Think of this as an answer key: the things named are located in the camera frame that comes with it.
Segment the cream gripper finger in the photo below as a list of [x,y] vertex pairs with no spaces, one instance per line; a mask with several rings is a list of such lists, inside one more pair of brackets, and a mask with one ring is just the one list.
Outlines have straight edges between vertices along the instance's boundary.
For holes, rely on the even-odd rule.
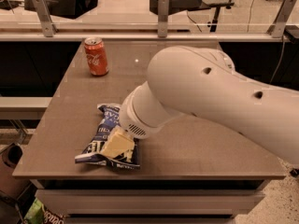
[[109,158],[116,158],[122,153],[133,150],[134,138],[122,127],[116,126],[112,129],[100,153]]

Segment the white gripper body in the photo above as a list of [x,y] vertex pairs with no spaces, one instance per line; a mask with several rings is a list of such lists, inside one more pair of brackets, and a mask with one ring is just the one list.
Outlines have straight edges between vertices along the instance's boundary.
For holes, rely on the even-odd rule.
[[121,127],[137,139],[158,133],[165,124],[182,113],[164,106],[151,92],[148,82],[136,87],[121,105]]

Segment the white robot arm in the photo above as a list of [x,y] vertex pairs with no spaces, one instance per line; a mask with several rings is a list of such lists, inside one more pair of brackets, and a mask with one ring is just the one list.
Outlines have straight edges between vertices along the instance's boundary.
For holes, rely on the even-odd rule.
[[299,91],[237,73],[221,50],[175,46],[157,52],[147,81],[122,103],[119,121],[145,139],[183,114],[217,122],[299,165]]

